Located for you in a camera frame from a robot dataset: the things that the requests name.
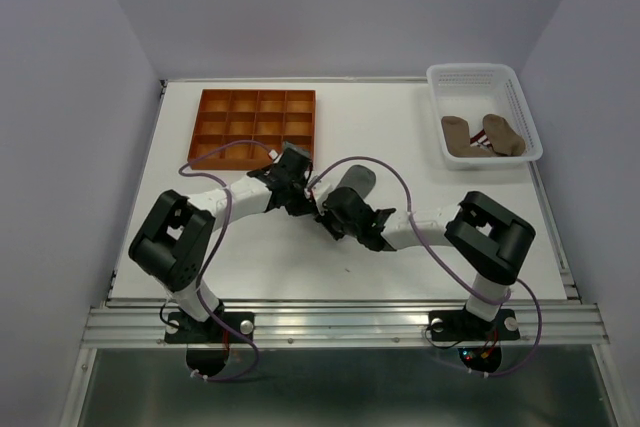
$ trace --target white basket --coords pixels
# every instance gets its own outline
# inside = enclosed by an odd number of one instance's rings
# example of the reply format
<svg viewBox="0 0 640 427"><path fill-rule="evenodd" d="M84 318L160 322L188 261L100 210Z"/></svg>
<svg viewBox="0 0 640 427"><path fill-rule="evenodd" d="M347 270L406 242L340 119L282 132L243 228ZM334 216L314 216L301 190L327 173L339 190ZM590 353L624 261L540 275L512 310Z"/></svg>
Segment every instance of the white basket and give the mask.
<svg viewBox="0 0 640 427"><path fill-rule="evenodd" d="M542 145L520 82L512 68L501 64L440 64L427 70L431 103L442 154L449 168L472 169L513 166L538 160ZM482 119L497 114L525 141L518 157L455 157L449 153L440 119L455 115L469 123L470 135L482 130Z"/></svg>

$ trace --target white table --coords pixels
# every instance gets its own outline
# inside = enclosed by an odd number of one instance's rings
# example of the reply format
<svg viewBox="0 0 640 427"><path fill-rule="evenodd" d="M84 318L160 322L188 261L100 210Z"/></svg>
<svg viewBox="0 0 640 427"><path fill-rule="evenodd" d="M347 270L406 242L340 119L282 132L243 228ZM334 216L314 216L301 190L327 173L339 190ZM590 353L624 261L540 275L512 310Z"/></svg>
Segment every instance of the white table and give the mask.
<svg viewBox="0 0 640 427"><path fill-rule="evenodd" d="M449 171L445 168L430 111L426 83L357 82L170 82L137 194L110 293L114 301L162 299L160 284L127 256L128 246L158 195L210 190L206 179L186 179L177 169L187 158L202 89L309 89L316 91L316 170L349 155L385 160L404 176L416 210L459 202L479 190L529 221L537 231L520 277L540 299L566 299L558 263L529 169ZM329 179L337 183L348 166ZM404 207L397 181L376 165L378 177L367 202L375 208ZM226 181L242 172L219 172ZM468 282L475 271L453 248L438 248ZM422 248L374 253L353 239L335 242L311 218L283 211L234 223L206 274L223 299L463 300L467 293ZM516 286L514 299L527 299Z"/></svg>

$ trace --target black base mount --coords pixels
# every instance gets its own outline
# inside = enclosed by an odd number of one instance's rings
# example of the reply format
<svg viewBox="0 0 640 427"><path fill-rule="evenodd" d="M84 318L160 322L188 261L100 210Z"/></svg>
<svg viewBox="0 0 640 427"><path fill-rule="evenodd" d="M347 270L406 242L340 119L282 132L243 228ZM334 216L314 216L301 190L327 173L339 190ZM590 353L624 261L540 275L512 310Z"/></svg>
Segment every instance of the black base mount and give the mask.
<svg viewBox="0 0 640 427"><path fill-rule="evenodd" d="M511 309L500 309L493 322L485 322L464 309L433 310L429 319L433 342L484 341L494 331L500 341L520 340L516 315Z"/></svg>
<svg viewBox="0 0 640 427"><path fill-rule="evenodd" d="M244 321L254 323L255 314L253 312L216 312L225 324L236 331L240 331L240 324ZM164 341L167 344L221 344L224 331L222 327L208 319L205 322L198 322L182 311L172 312L168 320L172 324L178 324L180 329L173 333L165 332ZM246 337L253 340L253 332L246 334ZM229 344L243 343L234 335L229 336Z"/></svg>

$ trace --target sock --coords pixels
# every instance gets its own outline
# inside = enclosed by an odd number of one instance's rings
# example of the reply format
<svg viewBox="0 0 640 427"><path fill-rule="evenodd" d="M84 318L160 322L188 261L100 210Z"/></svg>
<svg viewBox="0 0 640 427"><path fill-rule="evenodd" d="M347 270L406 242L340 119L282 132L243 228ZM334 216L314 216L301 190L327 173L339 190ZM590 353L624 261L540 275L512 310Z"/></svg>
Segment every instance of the sock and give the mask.
<svg viewBox="0 0 640 427"><path fill-rule="evenodd" d="M454 157L493 157L495 154L481 147L472 147L469 124L460 117L446 116L440 120L447 150Z"/></svg>
<svg viewBox="0 0 640 427"><path fill-rule="evenodd" d="M485 115L482 126L497 154L518 156L527 148L524 139L516 134L504 117Z"/></svg>

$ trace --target orange grid tray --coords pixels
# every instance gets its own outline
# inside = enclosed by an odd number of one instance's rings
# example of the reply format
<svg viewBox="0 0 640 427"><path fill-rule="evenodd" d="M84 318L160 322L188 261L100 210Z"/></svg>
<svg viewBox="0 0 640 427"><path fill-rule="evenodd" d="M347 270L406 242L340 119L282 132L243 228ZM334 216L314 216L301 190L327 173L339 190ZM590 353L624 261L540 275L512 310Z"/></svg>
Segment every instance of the orange grid tray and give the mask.
<svg viewBox="0 0 640 427"><path fill-rule="evenodd" d="M189 161L234 140L257 140L280 151L284 141L313 157L315 90L203 90ZM253 170L271 159L255 145L236 145L193 166L195 170Z"/></svg>

